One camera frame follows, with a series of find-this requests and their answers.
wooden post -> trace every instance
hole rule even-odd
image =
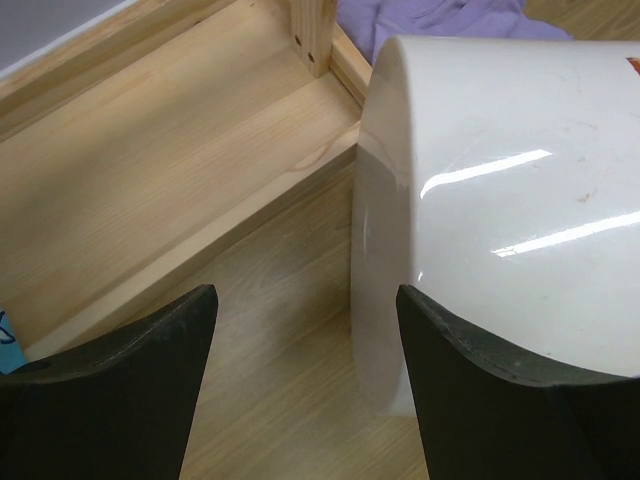
[[[292,0],[293,48],[309,71],[320,77],[329,70],[337,0]]]

crumpled fabric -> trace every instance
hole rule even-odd
[[[570,40],[524,14],[526,0],[338,0],[338,23],[373,64],[393,35]]]

gray wall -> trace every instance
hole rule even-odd
[[[0,0],[0,71],[123,0]]]

blue cloth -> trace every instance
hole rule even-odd
[[[20,368],[27,359],[9,325],[9,317],[0,309],[0,374]]]
[[[338,0],[338,23],[374,62],[393,35],[569,40],[524,14],[526,0]]]

red sticker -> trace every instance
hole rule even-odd
[[[627,58],[627,60],[629,60],[629,63],[633,65],[633,68],[635,68],[638,75],[640,75],[640,58]]]

